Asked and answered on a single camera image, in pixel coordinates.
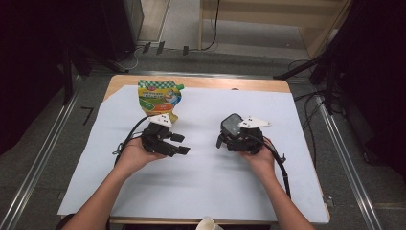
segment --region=person's right arm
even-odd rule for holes
[[[314,229],[313,225],[299,211],[279,183],[274,168],[274,157],[269,149],[262,147],[257,154],[240,152],[250,164],[253,172],[263,185],[277,215],[278,223],[283,230]]]

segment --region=forearm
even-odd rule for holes
[[[274,207],[281,229],[314,229],[286,194],[275,176],[262,178],[261,182]]]
[[[63,229],[104,229],[126,175],[112,171]]]

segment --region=green and yellow pouch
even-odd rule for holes
[[[174,107],[182,99],[180,90],[185,88],[183,84],[175,84],[173,81],[140,80],[138,82],[138,98],[140,106],[147,116],[168,113],[171,122],[175,122],[178,116],[172,113]]]

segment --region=white paper sheet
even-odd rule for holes
[[[262,133],[285,154],[292,200],[311,222],[329,220],[322,191],[290,93],[185,88],[170,129],[185,136],[188,155],[155,161],[124,184],[111,216],[163,219],[276,221],[271,203],[248,164],[223,145],[215,146],[220,123],[232,113],[272,123]],[[137,86],[128,85],[102,103],[59,215],[75,213],[111,171],[116,150],[145,117]],[[144,122],[139,130],[147,126]],[[282,174],[276,165],[282,186]]]

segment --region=white bracket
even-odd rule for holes
[[[148,117],[148,120],[152,123],[164,126],[164,127],[172,127],[172,122],[170,121],[169,114],[159,114],[153,117]]]
[[[271,123],[263,121],[263,120],[261,120],[259,118],[249,116],[244,121],[238,123],[238,126],[239,127],[245,127],[245,128],[270,127]]]

